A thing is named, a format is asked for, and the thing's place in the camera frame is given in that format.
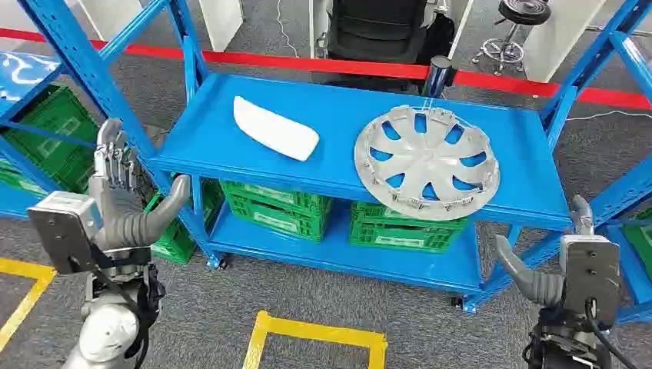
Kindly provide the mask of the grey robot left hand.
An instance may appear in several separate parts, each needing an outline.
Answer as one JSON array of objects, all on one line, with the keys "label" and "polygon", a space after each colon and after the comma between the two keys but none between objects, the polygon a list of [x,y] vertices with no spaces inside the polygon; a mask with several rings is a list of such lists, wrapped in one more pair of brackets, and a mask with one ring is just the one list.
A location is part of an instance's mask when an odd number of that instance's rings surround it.
[{"label": "grey robot left hand", "polygon": [[167,195],[153,210],[135,205],[132,181],[126,178],[135,159],[125,156],[126,137],[118,118],[105,120],[99,128],[94,153],[95,173],[88,190],[100,211],[103,226],[94,237],[102,250],[148,247],[176,220],[191,197],[191,178],[177,175]]}]

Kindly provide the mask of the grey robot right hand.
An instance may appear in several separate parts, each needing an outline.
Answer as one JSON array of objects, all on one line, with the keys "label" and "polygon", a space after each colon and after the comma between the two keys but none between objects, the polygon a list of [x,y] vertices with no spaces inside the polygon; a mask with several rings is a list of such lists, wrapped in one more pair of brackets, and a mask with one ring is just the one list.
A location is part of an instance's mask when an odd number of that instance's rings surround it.
[{"label": "grey robot right hand", "polygon": [[[574,232],[569,234],[569,237],[572,241],[587,241],[590,236],[594,236],[593,212],[586,199],[579,194],[573,196],[572,204],[574,210],[570,217]],[[527,268],[512,251],[511,244],[505,236],[496,234],[495,242],[501,266],[511,276],[523,296],[545,307],[561,302],[565,277]]]}]

